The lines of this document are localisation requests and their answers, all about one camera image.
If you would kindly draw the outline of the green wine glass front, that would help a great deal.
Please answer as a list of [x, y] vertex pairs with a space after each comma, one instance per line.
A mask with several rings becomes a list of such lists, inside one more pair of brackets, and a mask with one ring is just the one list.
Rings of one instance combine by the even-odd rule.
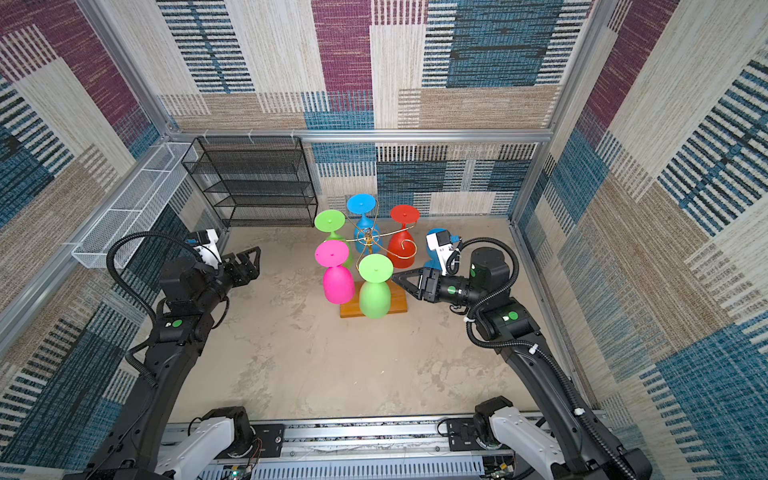
[[394, 273], [390, 259], [381, 254], [364, 257], [358, 266], [364, 283], [359, 294], [359, 308], [369, 319], [387, 315], [391, 307], [391, 291], [387, 281]]

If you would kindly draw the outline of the green wine glass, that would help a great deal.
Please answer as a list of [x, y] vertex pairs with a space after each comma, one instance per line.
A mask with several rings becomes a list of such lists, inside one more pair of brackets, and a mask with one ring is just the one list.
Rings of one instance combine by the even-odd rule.
[[391, 307], [391, 291], [387, 281], [394, 273], [390, 259], [381, 254], [364, 257], [358, 266], [364, 283], [359, 294], [359, 308], [369, 319], [387, 315]]
[[340, 229], [346, 224], [346, 216], [343, 212], [334, 209], [327, 209], [317, 214], [314, 225], [315, 228], [327, 234], [327, 241], [341, 241], [348, 249], [348, 257], [344, 266], [349, 270], [354, 267], [352, 247], [345, 237], [340, 235]]

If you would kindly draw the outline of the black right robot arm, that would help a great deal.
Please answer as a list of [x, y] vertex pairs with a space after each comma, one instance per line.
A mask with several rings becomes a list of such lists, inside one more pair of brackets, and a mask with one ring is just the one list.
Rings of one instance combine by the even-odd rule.
[[541, 328], [511, 294], [520, 262], [506, 243], [490, 237], [461, 240], [429, 235], [437, 269], [392, 275], [413, 298], [444, 302], [462, 316], [472, 344], [498, 354], [527, 389], [547, 430], [497, 396], [478, 404], [473, 421], [486, 450], [508, 447], [544, 479], [648, 479], [652, 465], [604, 425], [553, 356]]

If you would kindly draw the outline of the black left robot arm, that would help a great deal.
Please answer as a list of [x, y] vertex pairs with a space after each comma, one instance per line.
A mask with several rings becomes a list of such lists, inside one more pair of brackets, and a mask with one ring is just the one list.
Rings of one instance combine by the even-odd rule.
[[256, 433], [246, 410], [235, 406], [210, 411], [170, 456], [159, 455], [182, 386], [219, 324], [213, 310], [228, 304], [232, 289], [260, 275], [257, 246], [206, 262], [201, 244], [178, 244], [187, 253], [163, 265], [164, 298], [143, 306], [152, 330], [126, 354], [139, 378], [106, 439], [77, 473], [79, 479], [195, 479], [220, 455], [242, 458], [255, 450]]

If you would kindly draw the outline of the red wine glass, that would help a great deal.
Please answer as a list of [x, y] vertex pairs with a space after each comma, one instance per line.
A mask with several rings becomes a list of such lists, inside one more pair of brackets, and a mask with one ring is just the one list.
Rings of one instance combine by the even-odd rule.
[[400, 229], [391, 237], [387, 246], [387, 257], [391, 260], [395, 269], [410, 268], [417, 254], [418, 248], [413, 236], [408, 230], [420, 219], [420, 212], [411, 205], [397, 205], [390, 212], [391, 219], [401, 224]]

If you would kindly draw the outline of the blue wine glass back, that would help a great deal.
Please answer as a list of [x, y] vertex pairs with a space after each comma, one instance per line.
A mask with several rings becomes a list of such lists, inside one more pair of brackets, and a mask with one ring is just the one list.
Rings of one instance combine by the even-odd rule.
[[359, 215], [354, 226], [354, 246], [358, 253], [375, 254], [379, 246], [380, 230], [373, 217], [369, 214], [376, 209], [376, 199], [370, 194], [356, 194], [347, 201], [347, 210], [353, 215]]

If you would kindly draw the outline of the pink wine glass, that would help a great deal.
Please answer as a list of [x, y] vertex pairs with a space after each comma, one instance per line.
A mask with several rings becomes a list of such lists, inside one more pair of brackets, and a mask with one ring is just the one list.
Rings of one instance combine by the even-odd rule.
[[354, 297], [354, 278], [344, 266], [348, 258], [349, 249], [345, 242], [339, 240], [325, 241], [315, 250], [316, 262], [325, 268], [322, 282], [324, 295], [332, 304], [342, 305]]

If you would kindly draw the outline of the green wine glass back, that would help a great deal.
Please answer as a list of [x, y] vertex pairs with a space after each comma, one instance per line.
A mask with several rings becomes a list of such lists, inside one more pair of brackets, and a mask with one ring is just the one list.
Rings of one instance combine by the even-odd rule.
[[348, 249], [348, 257], [344, 266], [349, 270], [354, 267], [352, 247], [345, 237], [340, 235], [340, 229], [346, 224], [346, 216], [343, 212], [334, 209], [327, 209], [317, 214], [314, 225], [315, 228], [327, 234], [327, 241], [341, 241]]

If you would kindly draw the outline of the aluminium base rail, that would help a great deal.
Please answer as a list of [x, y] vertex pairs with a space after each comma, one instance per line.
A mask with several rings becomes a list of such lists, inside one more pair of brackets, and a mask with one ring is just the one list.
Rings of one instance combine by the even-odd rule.
[[242, 446], [231, 420], [171, 424], [156, 471], [174, 479], [607, 479], [569, 467], [539, 414], [254, 421]]

